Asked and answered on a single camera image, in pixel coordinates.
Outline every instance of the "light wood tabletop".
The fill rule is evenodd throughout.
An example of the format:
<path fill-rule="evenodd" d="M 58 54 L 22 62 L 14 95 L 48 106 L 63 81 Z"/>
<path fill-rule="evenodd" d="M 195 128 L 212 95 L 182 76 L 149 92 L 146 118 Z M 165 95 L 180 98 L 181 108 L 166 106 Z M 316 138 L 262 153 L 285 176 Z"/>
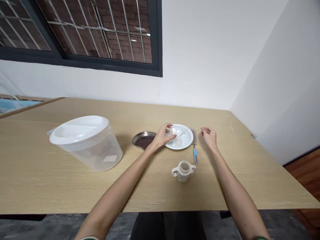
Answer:
<path fill-rule="evenodd" d="M 108 171 L 95 172 L 49 142 L 49 130 L 87 115 L 108 118 L 123 150 Z M 320 208 L 229 111 L 63 98 L 0 120 L 0 214 L 88 213 L 141 154 L 133 136 L 157 132 L 165 122 L 198 133 L 202 126 L 213 127 L 222 155 L 258 209 Z M 171 169 L 182 160 L 194 164 L 191 146 L 155 154 L 123 211 L 227 210 L 201 137 L 196 148 L 199 163 L 187 183 L 172 177 Z"/>

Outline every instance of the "gray floor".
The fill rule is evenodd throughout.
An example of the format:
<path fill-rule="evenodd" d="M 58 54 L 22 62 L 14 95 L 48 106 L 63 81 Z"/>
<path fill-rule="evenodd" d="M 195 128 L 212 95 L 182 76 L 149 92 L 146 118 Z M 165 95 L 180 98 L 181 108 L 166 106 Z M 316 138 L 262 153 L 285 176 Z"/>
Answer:
<path fill-rule="evenodd" d="M 260 211 L 272 239 L 311 239 L 290 210 Z M 86 214 L 47 215 L 41 222 L 0 220 L 0 239 L 69 240 L 73 239 Z M 201 212 L 207 239 L 241 239 L 232 218 L 220 219 L 219 212 Z M 137 213 L 121 213 L 114 222 L 107 240 L 129 240 Z M 165 213 L 167 240 L 171 240 L 175 213 Z"/>

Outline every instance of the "dark pants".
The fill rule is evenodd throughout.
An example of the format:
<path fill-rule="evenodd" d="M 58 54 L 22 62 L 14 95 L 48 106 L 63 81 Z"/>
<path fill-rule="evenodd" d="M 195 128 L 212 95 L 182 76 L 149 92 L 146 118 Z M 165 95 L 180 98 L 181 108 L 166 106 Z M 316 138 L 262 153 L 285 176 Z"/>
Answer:
<path fill-rule="evenodd" d="M 139 213 L 133 225 L 130 240 L 165 240 L 163 214 Z M 174 240 L 206 240 L 199 212 L 178 212 Z"/>

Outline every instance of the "forearm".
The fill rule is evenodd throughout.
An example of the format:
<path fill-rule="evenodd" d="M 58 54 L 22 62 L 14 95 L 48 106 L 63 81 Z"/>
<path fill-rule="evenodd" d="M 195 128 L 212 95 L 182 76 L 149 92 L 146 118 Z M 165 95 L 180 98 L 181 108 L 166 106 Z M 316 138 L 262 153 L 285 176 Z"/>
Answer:
<path fill-rule="evenodd" d="M 252 240 L 257 236 L 270 238 L 260 213 L 248 192 L 234 176 L 217 147 L 210 152 L 218 171 L 228 208 L 243 239 Z"/>
<path fill-rule="evenodd" d="M 104 193 L 82 224 L 76 240 L 87 236 L 105 239 L 155 151 L 150 145 Z"/>

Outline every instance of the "window frame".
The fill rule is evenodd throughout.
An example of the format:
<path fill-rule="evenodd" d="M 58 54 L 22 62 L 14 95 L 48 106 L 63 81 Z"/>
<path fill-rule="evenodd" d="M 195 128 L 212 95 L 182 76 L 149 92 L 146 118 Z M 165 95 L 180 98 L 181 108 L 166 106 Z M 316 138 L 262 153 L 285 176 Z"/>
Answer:
<path fill-rule="evenodd" d="M 20 0 L 52 50 L 0 46 L 0 59 L 162 77 L 161 0 L 148 0 L 152 64 L 65 53 L 35 0 Z"/>

